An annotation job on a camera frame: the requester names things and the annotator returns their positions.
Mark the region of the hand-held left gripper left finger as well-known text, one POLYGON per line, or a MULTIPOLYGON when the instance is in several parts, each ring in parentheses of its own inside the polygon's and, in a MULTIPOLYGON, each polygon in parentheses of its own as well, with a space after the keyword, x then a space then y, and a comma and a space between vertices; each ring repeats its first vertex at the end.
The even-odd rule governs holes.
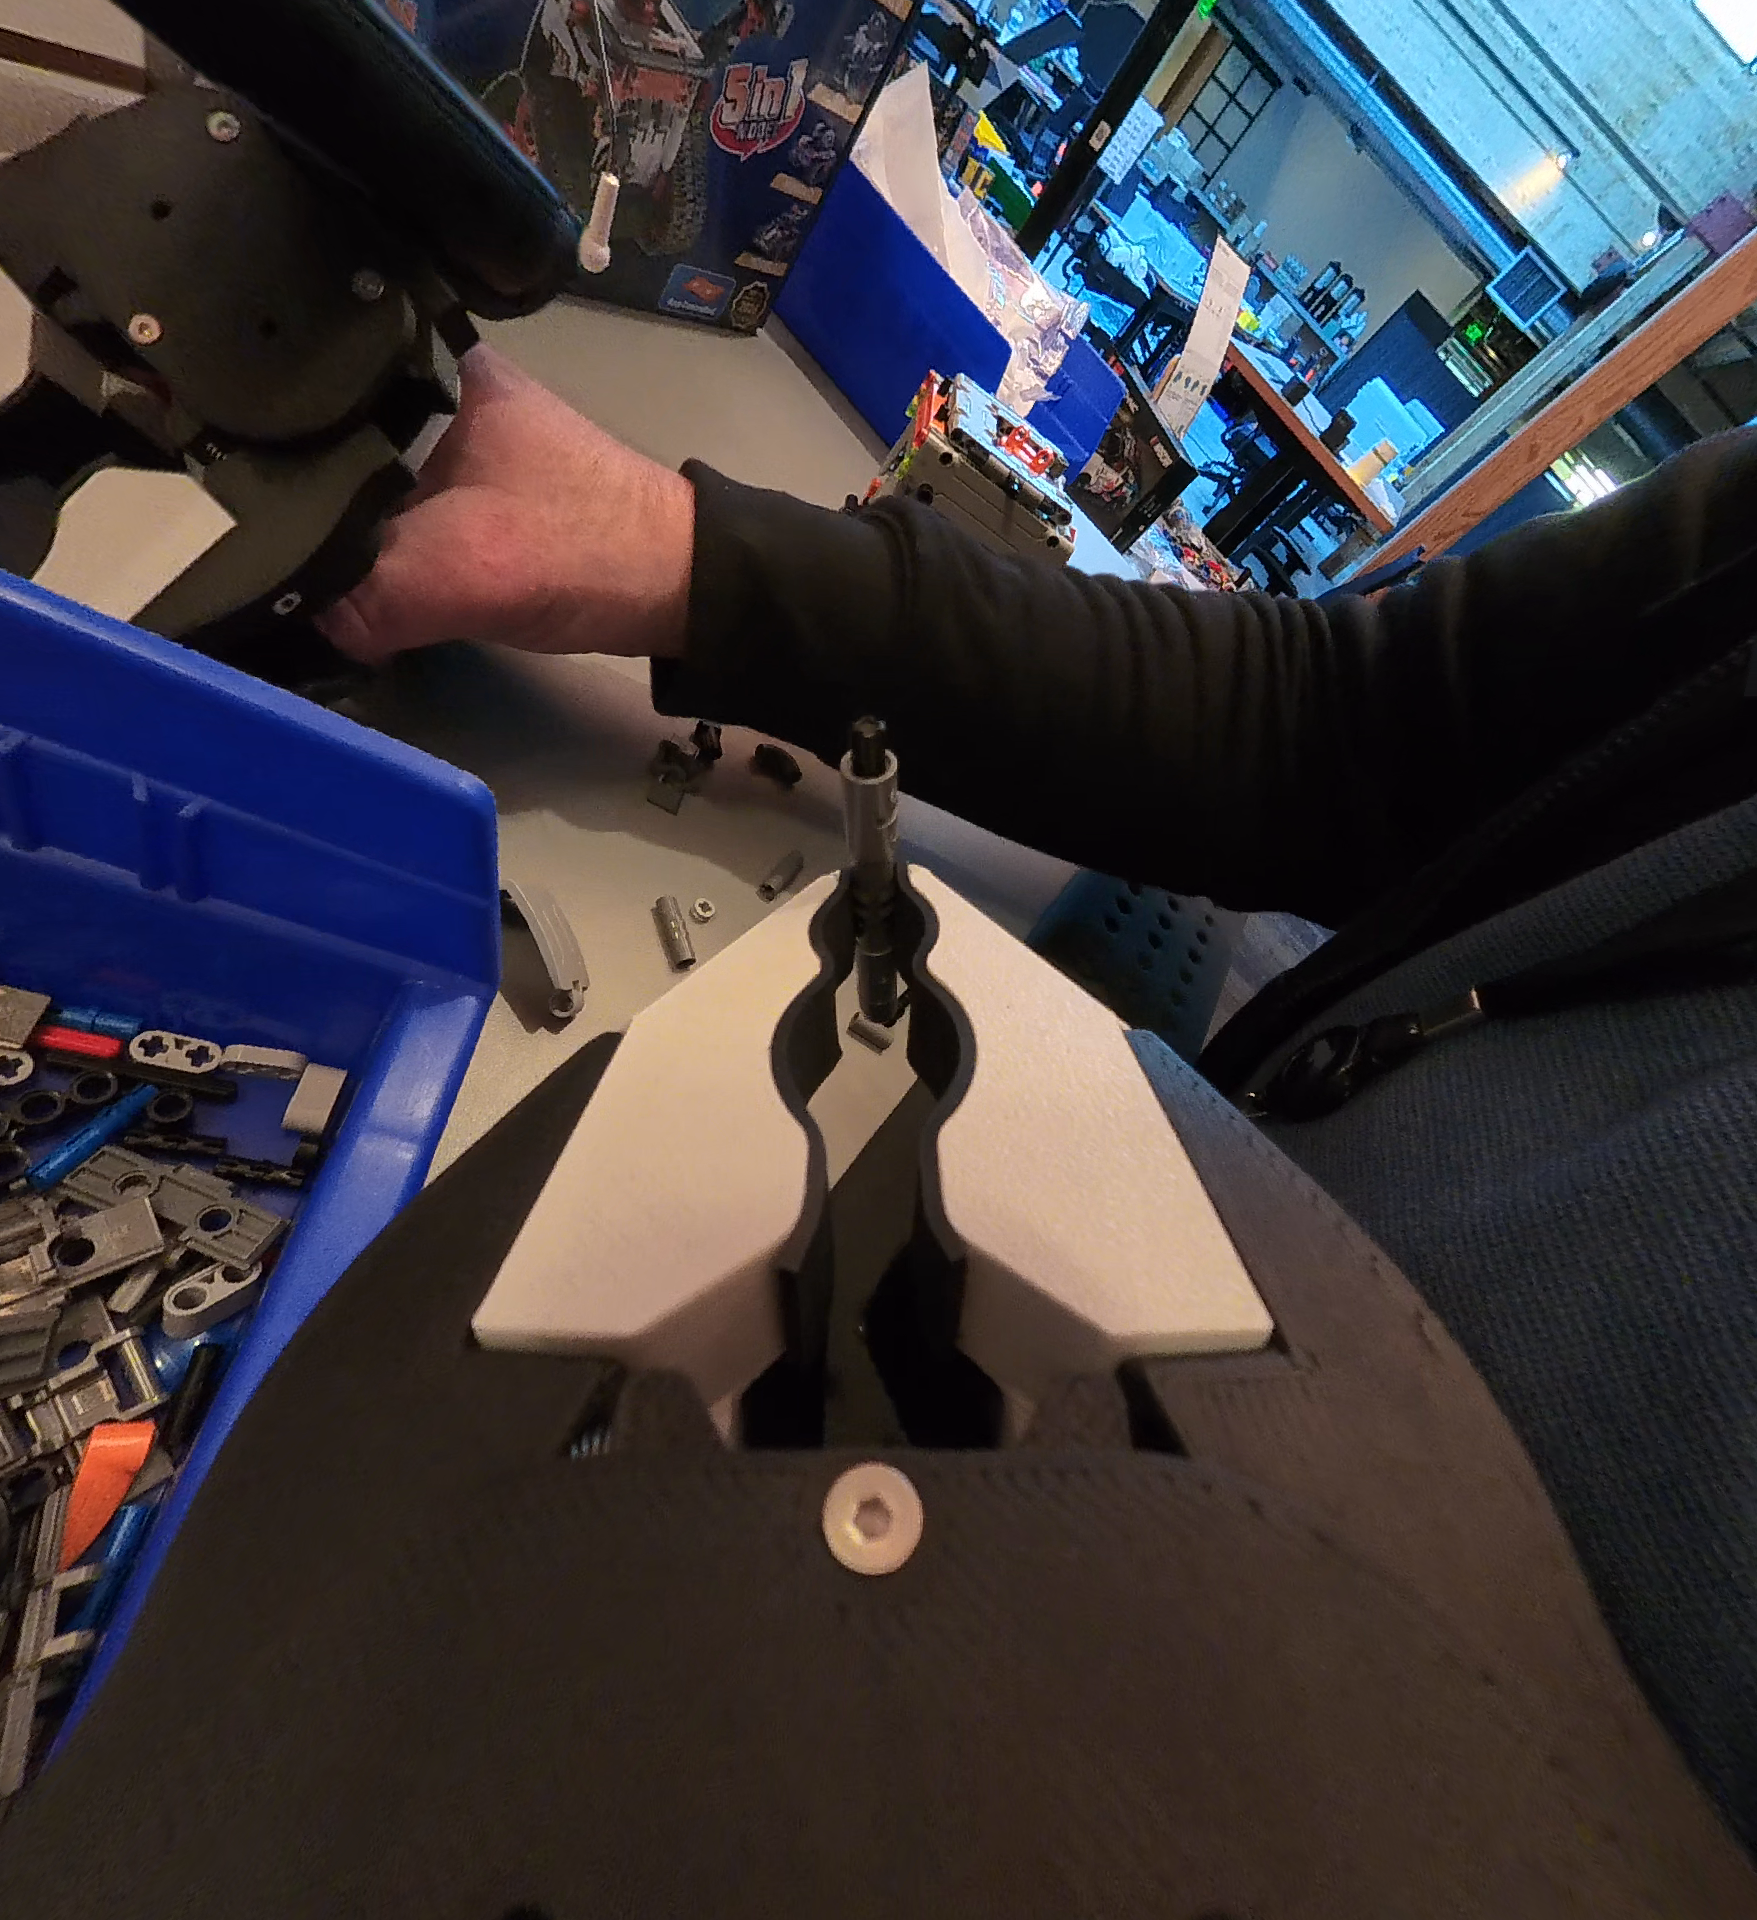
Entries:
POLYGON ((850 884, 817 880, 618 1038, 491 1292, 491 1351, 686 1380, 727 1442, 755 1380, 821 1343, 805 1272, 838 1067, 850 884))

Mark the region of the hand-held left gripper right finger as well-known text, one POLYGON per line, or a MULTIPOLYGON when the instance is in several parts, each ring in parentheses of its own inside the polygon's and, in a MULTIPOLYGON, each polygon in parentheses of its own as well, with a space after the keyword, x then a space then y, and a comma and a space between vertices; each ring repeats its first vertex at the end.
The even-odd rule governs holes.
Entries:
POLYGON ((941 880, 905 880, 913 1226, 886 1392, 919 1447, 991 1449, 1075 1381, 1262 1365, 1274 1313, 1124 1022, 941 880))

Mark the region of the cluster of small grey connectors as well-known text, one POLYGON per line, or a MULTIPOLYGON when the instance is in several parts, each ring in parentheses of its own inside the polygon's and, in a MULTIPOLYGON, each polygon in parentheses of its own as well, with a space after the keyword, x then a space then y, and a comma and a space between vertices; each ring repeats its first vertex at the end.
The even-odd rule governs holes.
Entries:
MULTIPOLYGON (((749 770, 765 780, 773 780, 783 793, 793 793, 801 783, 801 768, 795 757, 787 749, 773 743, 765 743, 751 753, 749 770)), ((788 852, 780 855, 769 870, 769 875, 758 882, 758 899, 776 902, 791 894, 803 875, 803 870, 803 852, 788 852)), ((692 911, 686 914, 673 897, 659 897, 654 902, 651 911, 662 948, 665 951, 670 965, 675 972, 690 970, 699 958, 690 929, 693 925, 708 925, 715 915, 715 906, 708 899, 699 897, 692 903, 692 911)))

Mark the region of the blue plastic bin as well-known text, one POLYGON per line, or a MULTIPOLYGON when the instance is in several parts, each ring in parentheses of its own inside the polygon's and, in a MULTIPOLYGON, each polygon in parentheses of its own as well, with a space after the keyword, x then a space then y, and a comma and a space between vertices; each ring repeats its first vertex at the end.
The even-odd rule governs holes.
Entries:
POLYGON ((75 1716, 246 1398, 421 1190, 499 992, 499 892, 483 780, 0 571, 0 980, 352 1079, 75 1716))

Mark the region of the dark grey axle pin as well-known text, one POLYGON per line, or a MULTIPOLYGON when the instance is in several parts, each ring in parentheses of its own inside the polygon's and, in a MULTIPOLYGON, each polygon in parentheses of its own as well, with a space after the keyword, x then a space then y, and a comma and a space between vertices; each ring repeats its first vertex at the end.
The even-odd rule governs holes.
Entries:
POLYGON ((877 717, 852 722, 840 762, 860 1019, 886 1042, 903 1010, 896 956, 897 757, 877 717))

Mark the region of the pile of toy building pieces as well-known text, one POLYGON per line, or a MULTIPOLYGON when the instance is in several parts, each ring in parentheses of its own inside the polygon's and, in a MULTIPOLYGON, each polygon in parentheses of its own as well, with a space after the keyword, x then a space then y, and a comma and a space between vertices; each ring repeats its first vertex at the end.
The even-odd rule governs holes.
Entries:
POLYGON ((0 980, 0 1822, 59 1737, 352 1078, 0 980))

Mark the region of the person's right forearm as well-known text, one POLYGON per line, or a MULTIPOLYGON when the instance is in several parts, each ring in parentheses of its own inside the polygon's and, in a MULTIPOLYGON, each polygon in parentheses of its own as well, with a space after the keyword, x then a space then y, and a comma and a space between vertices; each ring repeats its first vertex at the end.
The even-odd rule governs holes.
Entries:
POLYGON ((659 713, 817 755, 877 717, 910 794, 1111 877, 1452 930, 1757 793, 1757 421, 1377 600, 1044 570, 913 503, 686 474, 659 713))

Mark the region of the person's right hand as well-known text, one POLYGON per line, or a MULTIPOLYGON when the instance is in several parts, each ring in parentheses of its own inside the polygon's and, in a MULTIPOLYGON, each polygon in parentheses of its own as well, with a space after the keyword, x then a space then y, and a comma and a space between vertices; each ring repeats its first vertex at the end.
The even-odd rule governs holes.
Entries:
POLYGON ((314 626, 382 663, 445 641, 675 660, 690 629, 695 492, 489 348, 370 576, 314 626))

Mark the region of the black perforated pad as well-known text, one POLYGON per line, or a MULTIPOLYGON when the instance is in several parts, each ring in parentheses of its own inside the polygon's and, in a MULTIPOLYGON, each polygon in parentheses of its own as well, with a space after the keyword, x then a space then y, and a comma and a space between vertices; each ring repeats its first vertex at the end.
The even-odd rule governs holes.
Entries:
POLYGON ((1081 871, 1038 914, 1028 946, 1197 1067, 1242 921, 1213 899, 1081 871))

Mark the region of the dark grey connector plate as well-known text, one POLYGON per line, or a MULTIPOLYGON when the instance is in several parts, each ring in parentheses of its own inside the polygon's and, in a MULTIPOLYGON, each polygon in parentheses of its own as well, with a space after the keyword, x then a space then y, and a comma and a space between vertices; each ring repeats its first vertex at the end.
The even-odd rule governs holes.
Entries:
POLYGON ((712 722, 695 722, 688 734, 662 737, 647 762, 645 801, 678 816, 686 796, 702 791, 720 758, 722 731, 712 722))

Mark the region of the blue robot kit box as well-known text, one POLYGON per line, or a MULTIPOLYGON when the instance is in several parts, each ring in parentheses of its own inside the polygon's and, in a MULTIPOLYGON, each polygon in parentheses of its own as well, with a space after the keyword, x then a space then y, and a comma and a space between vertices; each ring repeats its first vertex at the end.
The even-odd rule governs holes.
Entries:
POLYGON ((577 287, 755 336, 913 3, 418 3, 387 11, 588 221, 619 179, 610 260, 577 287))

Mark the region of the blue storage bin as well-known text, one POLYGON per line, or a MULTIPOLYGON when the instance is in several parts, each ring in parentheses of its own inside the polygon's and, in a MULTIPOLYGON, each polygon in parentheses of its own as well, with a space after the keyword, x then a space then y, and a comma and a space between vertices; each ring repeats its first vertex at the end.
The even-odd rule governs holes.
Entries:
POLYGON ((886 193, 847 164, 817 210, 776 312, 795 342, 886 443, 930 372, 960 374, 1027 417, 1075 478, 1111 423, 1119 378, 1083 342, 1087 308, 1032 272, 975 198, 948 198, 952 277, 886 193))

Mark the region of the grey white toy robot model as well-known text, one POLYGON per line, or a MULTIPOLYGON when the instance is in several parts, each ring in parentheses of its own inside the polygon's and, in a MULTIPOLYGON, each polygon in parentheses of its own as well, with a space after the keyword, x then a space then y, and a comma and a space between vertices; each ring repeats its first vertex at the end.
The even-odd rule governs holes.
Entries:
POLYGON ((927 372, 884 469, 847 507, 910 498, 1001 554, 1066 567, 1075 554, 1066 483, 1066 457, 1040 431, 975 379, 927 372))

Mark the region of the wooden background desk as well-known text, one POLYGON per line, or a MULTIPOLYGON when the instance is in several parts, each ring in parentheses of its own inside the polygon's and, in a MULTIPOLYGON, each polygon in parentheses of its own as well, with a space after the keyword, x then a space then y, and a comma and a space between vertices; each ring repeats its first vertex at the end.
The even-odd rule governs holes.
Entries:
POLYGON ((1464 540, 1517 492, 1757 304, 1757 227, 1724 254, 1678 237, 1447 436, 1381 532, 1327 579, 1380 591, 1464 540))

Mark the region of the window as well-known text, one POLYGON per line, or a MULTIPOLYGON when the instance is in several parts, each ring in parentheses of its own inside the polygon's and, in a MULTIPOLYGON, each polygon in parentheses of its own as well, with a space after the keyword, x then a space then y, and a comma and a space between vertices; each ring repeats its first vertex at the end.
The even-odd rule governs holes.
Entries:
POLYGON ((1484 262, 1574 297, 1757 188, 1757 55, 1699 5, 1277 3, 1228 21, 1484 262))

